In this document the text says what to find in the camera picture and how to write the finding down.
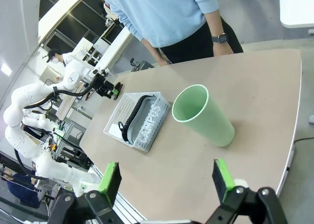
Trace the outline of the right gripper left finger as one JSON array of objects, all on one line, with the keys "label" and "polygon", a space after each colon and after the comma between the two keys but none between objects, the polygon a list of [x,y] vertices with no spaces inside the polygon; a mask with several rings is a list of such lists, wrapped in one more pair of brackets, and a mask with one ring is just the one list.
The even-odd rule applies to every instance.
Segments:
[{"label": "right gripper left finger", "polygon": [[49,224],[84,224],[96,220],[99,224],[121,224],[113,211],[122,177],[118,162],[110,162],[97,189],[76,197],[61,193],[53,203]]}]

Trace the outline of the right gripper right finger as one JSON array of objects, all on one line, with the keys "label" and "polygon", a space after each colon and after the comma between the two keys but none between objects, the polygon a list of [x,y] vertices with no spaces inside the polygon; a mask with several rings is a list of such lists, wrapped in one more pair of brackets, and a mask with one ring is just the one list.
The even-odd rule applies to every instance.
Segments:
[{"label": "right gripper right finger", "polygon": [[238,216],[247,216],[253,224],[286,224],[283,208],[271,187],[259,188],[236,185],[223,159],[214,159],[212,179],[220,205],[208,224],[233,224]]}]

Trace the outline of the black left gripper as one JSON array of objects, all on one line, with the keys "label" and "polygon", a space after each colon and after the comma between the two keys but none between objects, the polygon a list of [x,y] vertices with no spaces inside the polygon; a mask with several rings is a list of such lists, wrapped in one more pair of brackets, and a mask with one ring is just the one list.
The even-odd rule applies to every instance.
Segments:
[{"label": "black left gripper", "polygon": [[94,90],[101,97],[107,97],[109,99],[113,98],[113,100],[116,100],[122,87],[123,84],[121,82],[117,82],[114,86],[101,74],[96,74],[94,77]]}]

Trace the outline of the person's right hand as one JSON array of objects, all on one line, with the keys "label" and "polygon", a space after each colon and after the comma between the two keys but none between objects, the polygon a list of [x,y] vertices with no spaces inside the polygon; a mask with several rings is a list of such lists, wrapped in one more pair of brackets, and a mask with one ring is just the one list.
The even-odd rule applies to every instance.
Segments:
[{"label": "person's right hand", "polygon": [[167,58],[165,58],[164,56],[160,55],[156,58],[157,63],[160,66],[166,66],[166,65],[171,65],[171,61],[169,61]]}]

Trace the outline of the person's left hand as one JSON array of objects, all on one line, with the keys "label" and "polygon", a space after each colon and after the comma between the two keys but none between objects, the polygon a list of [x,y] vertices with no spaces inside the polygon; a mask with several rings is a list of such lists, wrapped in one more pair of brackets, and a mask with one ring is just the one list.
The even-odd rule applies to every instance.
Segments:
[{"label": "person's left hand", "polygon": [[229,54],[234,54],[234,52],[231,49],[228,42],[224,43],[213,42],[213,55],[215,57]]}]

